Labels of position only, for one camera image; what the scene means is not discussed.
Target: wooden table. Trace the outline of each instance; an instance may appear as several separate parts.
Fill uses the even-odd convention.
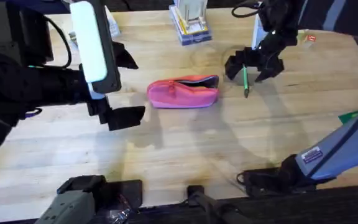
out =
[[[109,132],[85,105],[50,107],[20,123],[0,148],[0,222],[39,217],[68,178],[103,174],[110,181],[141,179],[144,205],[178,203],[186,186],[202,184],[214,198],[243,197],[242,170],[278,166],[341,125],[338,115],[358,110],[358,48],[352,37],[316,32],[310,49],[289,47],[285,71],[256,85],[248,99],[224,81],[224,63],[250,45],[254,18],[230,9],[208,10],[213,41],[182,47],[168,11],[115,13],[140,69],[120,69],[123,88],[113,107],[145,105],[141,126]],[[68,15],[51,16],[71,30]],[[51,31],[55,63],[66,60]],[[73,68],[80,63],[74,55]],[[148,84],[192,74],[221,76],[219,101],[200,110],[156,110]],[[358,167],[322,188],[358,185]]]

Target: label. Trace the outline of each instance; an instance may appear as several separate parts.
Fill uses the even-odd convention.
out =
[[[301,155],[303,162],[305,162],[305,164],[315,161],[316,159],[318,159],[322,156],[323,156],[323,152],[321,152],[321,149],[318,146],[310,149],[309,151],[307,151]]]

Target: red object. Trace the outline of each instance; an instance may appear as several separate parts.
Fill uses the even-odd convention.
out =
[[[217,75],[188,75],[153,82],[147,97],[156,108],[203,108],[218,98]]]
[[[313,35],[308,35],[307,40],[316,42],[316,37]]]

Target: black clamp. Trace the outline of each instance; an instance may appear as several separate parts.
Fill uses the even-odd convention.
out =
[[[57,194],[64,194],[67,191],[83,190],[84,192],[93,192],[107,184],[103,175],[89,175],[72,177],[57,189]]]

